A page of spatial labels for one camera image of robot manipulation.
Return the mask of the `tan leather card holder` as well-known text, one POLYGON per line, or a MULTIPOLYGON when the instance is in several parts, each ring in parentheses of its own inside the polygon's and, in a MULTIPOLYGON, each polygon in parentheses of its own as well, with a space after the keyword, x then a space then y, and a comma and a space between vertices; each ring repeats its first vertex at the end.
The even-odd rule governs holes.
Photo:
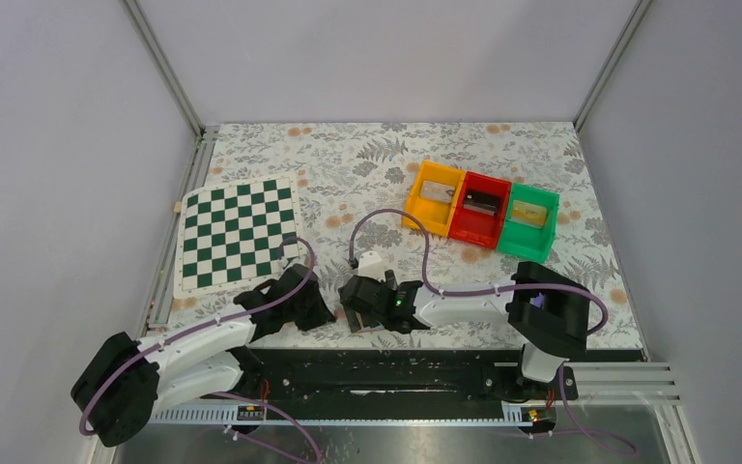
POLYGON ((335 312, 338 320, 347 324, 351 334, 370 333, 382 330, 383 325, 372 316, 362 315, 352 309, 339 308, 335 312))

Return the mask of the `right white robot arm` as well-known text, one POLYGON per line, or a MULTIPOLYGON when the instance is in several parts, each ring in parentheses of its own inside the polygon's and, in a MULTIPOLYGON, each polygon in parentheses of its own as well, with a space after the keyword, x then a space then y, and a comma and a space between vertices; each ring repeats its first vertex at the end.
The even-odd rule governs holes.
POLYGON ((462 284, 432 291, 419 280, 391 285, 354 275, 338 295, 344 308, 400 334, 463 322, 505 323, 526 339, 520 376, 543 384, 586 351, 594 302, 582 285, 529 261, 520 263, 508 282, 488 288, 462 284))

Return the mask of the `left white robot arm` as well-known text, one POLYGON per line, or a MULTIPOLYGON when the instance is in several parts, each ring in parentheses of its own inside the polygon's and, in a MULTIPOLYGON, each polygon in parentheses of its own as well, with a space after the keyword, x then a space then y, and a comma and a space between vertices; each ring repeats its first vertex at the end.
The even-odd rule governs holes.
POLYGON ((71 388, 80 428, 107 448, 158 413, 217 392, 260 395, 268 382, 249 344, 285 325, 302 332, 334 322, 317 276, 302 264, 243 291, 219 313, 181 330, 107 338, 71 388))

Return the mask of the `black card in red bin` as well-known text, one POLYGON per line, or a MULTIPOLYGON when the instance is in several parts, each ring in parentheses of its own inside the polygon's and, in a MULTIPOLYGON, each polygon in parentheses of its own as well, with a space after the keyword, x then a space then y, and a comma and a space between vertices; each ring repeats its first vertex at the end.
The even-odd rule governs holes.
POLYGON ((469 189, 465 193, 463 207, 470 211, 495 216, 500 211, 501 199, 496 194, 469 189))

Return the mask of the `gold card in green bin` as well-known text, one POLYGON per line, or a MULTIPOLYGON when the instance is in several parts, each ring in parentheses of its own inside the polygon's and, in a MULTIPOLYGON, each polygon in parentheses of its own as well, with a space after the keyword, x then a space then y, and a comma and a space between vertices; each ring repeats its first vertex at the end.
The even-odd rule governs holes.
POLYGON ((515 200, 512 203, 509 220, 524 226, 541 229, 548 217, 548 210, 541 205, 515 200))

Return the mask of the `green white chessboard mat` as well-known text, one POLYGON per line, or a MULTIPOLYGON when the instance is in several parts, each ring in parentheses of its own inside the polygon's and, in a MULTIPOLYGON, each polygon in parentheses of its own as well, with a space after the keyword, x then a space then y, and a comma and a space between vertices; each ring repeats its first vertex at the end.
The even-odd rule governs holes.
POLYGON ((300 256, 303 230, 291 172, 201 187, 181 202, 176 299, 231 291, 279 276, 300 256))

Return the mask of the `red plastic bin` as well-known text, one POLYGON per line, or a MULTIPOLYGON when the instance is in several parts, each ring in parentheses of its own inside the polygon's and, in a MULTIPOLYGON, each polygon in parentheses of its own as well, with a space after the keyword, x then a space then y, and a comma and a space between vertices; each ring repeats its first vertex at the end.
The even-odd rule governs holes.
POLYGON ((494 249, 506 221, 512 183, 472 171, 466 173, 448 237, 494 249))

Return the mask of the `yellow plastic bin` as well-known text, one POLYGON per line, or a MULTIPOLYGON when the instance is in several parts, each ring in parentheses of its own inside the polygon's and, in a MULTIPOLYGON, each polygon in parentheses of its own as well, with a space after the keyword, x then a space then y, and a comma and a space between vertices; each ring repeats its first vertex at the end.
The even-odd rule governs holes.
POLYGON ((417 171, 405 212, 436 236, 447 237, 466 172, 424 160, 417 171))

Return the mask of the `green plastic bin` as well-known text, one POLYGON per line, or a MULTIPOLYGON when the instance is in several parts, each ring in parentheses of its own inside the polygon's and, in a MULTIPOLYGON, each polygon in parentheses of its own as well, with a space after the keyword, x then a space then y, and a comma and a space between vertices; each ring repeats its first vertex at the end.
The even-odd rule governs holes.
POLYGON ((544 263, 556 237, 559 195, 513 184, 496 250, 544 263))

